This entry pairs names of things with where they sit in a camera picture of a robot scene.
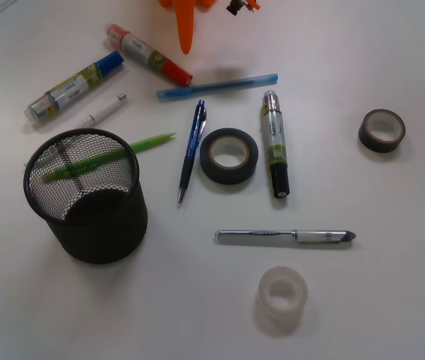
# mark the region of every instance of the white pen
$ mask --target white pen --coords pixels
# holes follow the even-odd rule
[[[289,247],[295,244],[327,245],[351,242],[356,234],[351,231],[305,231],[305,230],[219,230],[216,232],[219,244]]]
[[[112,113],[118,110],[122,105],[127,102],[127,95],[121,94],[118,97],[115,97],[114,100],[110,101],[102,110],[99,110],[94,115],[87,115],[83,120],[77,124],[76,128],[84,129],[90,128],[92,126],[97,125],[102,122],[106,118],[108,118]]]
[[[99,110],[94,115],[87,115],[87,117],[83,118],[76,126],[77,129],[84,129],[84,128],[91,128],[92,126],[96,126],[98,123],[102,122],[109,116],[111,116],[115,111],[118,110],[122,105],[124,105],[127,102],[128,96],[127,94],[121,94],[114,98],[114,100],[111,100],[105,107],[103,107],[101,110]],[[70,146],[73,142],[69,142],[65,144],[65,147],[67,148]],[[35,163],[36,169],[40,169],[41,167],[45,167],[46,165],[50,164],[54,161],[58,156],[57,152],[52,151],[50,152],[49,156],[42,157],[40,160],[38,160]]]

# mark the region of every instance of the green pen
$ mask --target green pen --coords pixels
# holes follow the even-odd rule
[[[143,152],[144,150],[148,150],[167,143],[175,134],[176,133],[164,133],[162,135],[150,137],[149,139],[144,139],[130,144],[130,147],[135,153]],[[101,165],[108,164],[123,157],[124,150],[121,148],[119,150],[105,152],[104,154],[96,155],[90,157],[89,159],[73,163],[71,166],[64,166],[59,169],[46,172],[44,175],[44,181],[54,182],[55,180],[70,179],[82,174],[86,174],[90,171],[93,171],[94,169],[97,169]]]

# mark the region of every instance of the pen holder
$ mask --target pen holder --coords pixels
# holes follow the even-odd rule
[[[104,154],[116,156],[94,163]],[[87,164],[88,171],[78,164]],[[51,180],[48,175],[57,169],[67,170],[68,176]],[[136,155],[107,131],[76,129],[44,143],[27,164],[24,192],[62,247],[88,263],[126,257],[146,232],[147,208]]]

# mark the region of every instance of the blue pen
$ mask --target blue pen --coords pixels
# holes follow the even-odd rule
[[[182,203],[185,189],[187,189],[189,185],[192,166],[194,165],[194,156],[196,155],[196,149],[199,146],[199,140],[203,134],[204,126],[206,126],[206,108],[204,107],[204,100],[199,100],[196,111],[194,112],[188,149],[185,152],[184,164],[182,165],[181,181],[179,182],[179,204]]]

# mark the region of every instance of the silver pen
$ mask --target silver pen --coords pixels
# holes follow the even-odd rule
[[[328,245],[351,242],[356,234],[351,231],[329,230],[219,230],[216,239],[223,245],[271,246],[287,248],[300,245]]]

